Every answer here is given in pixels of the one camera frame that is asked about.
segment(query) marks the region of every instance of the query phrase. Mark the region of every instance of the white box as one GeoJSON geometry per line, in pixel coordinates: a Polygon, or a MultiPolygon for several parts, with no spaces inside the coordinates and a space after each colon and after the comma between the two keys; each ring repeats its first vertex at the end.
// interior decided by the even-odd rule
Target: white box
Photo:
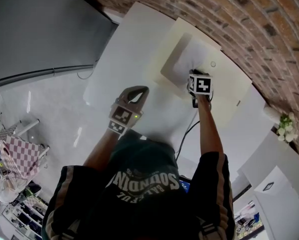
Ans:
{"type": "Polygon", "coordinates": [[[203,74],[190,74],[188,89],[193,94],[211,95],[213,90],[212,77],[203,74]]]}

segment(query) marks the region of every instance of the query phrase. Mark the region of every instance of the white table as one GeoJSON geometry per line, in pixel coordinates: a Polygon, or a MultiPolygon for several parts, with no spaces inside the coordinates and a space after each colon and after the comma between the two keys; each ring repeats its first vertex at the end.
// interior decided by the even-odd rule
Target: white table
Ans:
{"type": "Polygon", "coordinates": [[[97,109],[95,117],[104,127],[111,105],[125,88],[148,86],[144,115],[133,129],[153,140],[170,143],[177,150],[196,109],[157,85],[146,72],[174,22],[154,9],[135,3],[108,42],[89,78],[84,99],[97,109]]]}

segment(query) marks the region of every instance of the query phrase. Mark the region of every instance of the black cable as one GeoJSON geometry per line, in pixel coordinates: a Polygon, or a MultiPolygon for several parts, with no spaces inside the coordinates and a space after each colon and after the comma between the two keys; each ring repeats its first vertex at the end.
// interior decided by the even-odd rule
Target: black cable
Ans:
{"type": "Polygon", "coordinates": [[[77,74],[77,76],[78,76],[79,79],[86,80],[86,79],[88,79],[91,75],[93,75],[93,73],[94,73],[94,70],[93,70],[92,73],[91,73],[88,77],[86,77],[86,78],[82,78],[82,77],[80,77],[80,75],[79,75],[78,72],[77,72],[76,74],[77,74]]]}
{"type": "Polygon", "coordinates": [[[183,142],[184,142],[184,140],[185,140],[186,135],[187,135],[187,134],[194,128],[194,126],[196,126],[199,122],[200,122],[200,121],[197,121],[196,123],[194,123],[194,125],[193,125],[191,128],[189,128],[187,132],[185,132],[184,137],[183,137],[183,139],[181,140],[181,143],[180,143],[180,146],[179,146],[179,149],[178,149],[178,154],[177,154],[177,157],[176,157],[176,161],[179,159],[179,156],[180,156],[180,153],[181,153],[181,150],[182,150],[182,146],[183,146],[183,142]]]}
{"type": "Polygon", "coordinates": [[[80,77],[78,72],[77,72],[76,74],[77,74],[77,77],[78,77],[79,79],[86,80],[86,79],[89,79],[89,78],[91,77],[91,75],[93,75],[94,70],[95,70],[95,67],[93,68],[93,71],[91,72],[91,74],[90,74],[88,77],[86,77],[86,78],[82,78],[82,77],[80,77]]]}

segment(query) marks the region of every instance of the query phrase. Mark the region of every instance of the checkered cloth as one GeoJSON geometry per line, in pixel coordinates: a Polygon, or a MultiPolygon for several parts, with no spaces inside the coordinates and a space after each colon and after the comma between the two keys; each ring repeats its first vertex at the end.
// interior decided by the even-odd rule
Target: checkered cloth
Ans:
{"type": "Polygon", "coordinates": [[[8,135],[6,141],[0,139],[0,156],[5,167],[23,179],[33,177],[40,171],[40,152],[36,144],[8,135]]]}
{"type": "Polygon", "coordinates": [[[14,134],[17,126],[18,126],[17,124],[14,124],[13,126],[11,126],[8,129],[1,130],[0,131],[0,140],[6,141],[6,138],[8,135],[12,136],[14,134]]]}
{"type": "Polygon", "coordinates": [[[42,203],[35,195],[31,195],[23,202],[27,207],[37,206],[43,210],[47,210],[48,206],[42,203]]]}

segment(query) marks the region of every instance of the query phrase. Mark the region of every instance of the person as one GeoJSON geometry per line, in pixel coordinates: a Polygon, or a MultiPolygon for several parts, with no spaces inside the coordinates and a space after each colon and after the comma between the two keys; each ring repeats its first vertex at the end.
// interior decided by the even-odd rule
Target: person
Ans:
{"type": "Polygon", "coordinates": [[[228,159],[207,98],[197,99],[201,156],[188,193],[170,146],[108,129],[83,166],[62,168],[42,238],[233,239],[228,159]]]}
{"type": "Polygon", "coordinates": [[[16,177],[13,172],[8,174],[6,180],[0,179],[0,203],[7,205],[13,202],[27,184],[26,179],[16,177]]]}

